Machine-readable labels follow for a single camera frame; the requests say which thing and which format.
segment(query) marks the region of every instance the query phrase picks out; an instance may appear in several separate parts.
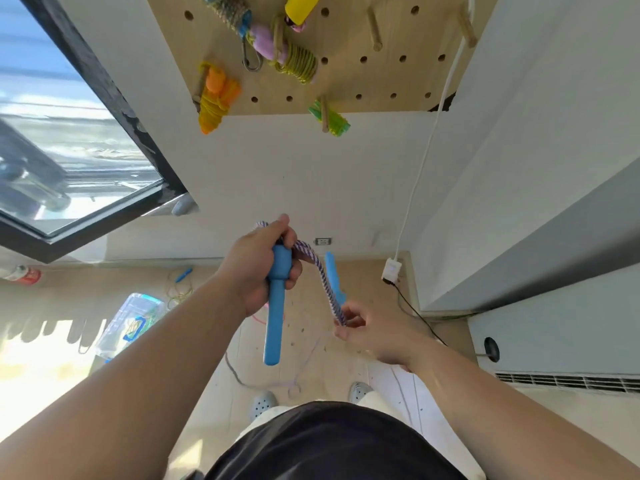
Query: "carabiner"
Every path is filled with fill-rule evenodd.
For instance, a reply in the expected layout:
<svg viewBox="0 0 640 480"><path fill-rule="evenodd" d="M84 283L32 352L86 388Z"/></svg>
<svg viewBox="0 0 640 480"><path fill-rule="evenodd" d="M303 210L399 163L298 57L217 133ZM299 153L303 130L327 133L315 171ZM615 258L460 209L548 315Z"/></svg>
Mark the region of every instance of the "carabiner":
<svg viewBox="0 0 640 480"><path fill-rule="evenodd" d="M256 49L254 49L255 51L255 55L258 56L258 66L257 67L251 67L251 62L249 61L249 59L247 59L246 56L246 37L243 37L242 39L242 65L244 65L244 68L247 69L247 71L249 72L258 72L260 71L260 69L262 69L262 64L264 63L264 60L262 58L262 56L260 55L260 52L258 52Z"/></svg>

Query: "hand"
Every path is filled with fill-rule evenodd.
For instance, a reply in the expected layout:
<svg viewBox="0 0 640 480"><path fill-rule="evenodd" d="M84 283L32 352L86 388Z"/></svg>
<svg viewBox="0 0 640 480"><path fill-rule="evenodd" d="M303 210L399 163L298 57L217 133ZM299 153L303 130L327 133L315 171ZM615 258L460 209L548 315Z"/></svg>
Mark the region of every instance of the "hand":
<svg viewBox="0 0 640 480"><path fill-rule="evenodd" d="M278 220L268 227L256 229L238 239L216 272L216 277L230 284L238 293L244 306L245 317L253 315L267 303L267 275L273 265L271 249L281 237L287 249L292 249L298 240L296 232L289 227L289 216L286 214L278 217ZM296 285L302 274L300 259L311 262L311 259L302 253L293 251L291 273L285 283L287 290Z"/></svg>
<svg viewBox="0 0 640 480"><path fill-rule="evenodd" d="M405 318L376 316L359 303L342 306L347 325L335 326L335 336L371 352L380 362L408 370L425 340L431 340Z"/></svg>

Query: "window frame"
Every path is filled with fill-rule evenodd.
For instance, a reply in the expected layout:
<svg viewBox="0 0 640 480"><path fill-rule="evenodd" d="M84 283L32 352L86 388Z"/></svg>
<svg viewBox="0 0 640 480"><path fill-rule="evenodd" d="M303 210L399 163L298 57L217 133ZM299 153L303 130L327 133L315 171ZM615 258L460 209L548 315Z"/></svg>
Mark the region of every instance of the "window frame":
<svg viewBox="0 0 640 480"><path fill-rule="evenodd" d="M57 0L20 0L162 180L46 234L0 213L0 246L48 264L187 193L180 178Z"/></svg>

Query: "purple and white braided rope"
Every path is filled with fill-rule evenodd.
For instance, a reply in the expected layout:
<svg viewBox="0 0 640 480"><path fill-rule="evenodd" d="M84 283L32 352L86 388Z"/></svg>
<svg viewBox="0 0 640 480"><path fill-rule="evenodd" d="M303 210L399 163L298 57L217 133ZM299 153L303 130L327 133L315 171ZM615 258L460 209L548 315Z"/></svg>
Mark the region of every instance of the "purple and white braided rope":
<svg viewBox="0 0 640 480"><path fill-rule="evenodd" d="M265 221L258 221L256 227L267 227L268 225L269 224ZM311 258L313 263L316 265L316 267L318 268L318 272L320 272L320 281L322 281L322 288L324 288L324 292L326 293L327 298L329 298L329 306L331 306L333 316L336 318L336 320L338 320L338 323L340 323L340 325L346 325L347 320L342 313L342 308L340 307L340 303L338 303L338 300L335 297L335 293L331 289L329 279L327 279L326 272L324 270L324 264L322 263L320 257L316 254L313 248L304 241L296 241L296 243L293 245L293 249Z"/></svg>

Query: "white power adapter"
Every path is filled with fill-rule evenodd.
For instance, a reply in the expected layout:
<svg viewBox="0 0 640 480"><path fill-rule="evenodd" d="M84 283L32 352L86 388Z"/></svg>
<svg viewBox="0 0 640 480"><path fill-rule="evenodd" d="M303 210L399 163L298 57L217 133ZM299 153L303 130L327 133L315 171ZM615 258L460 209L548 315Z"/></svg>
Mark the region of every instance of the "white power adapter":
<svg viewBox="0 0 640 480"><path fill-rule="evenodd" d="M385 270L382 272L382 281L388 285L395 284L398 281L398 273L402 268L402 263L395 259L387 259Z"/></svg>

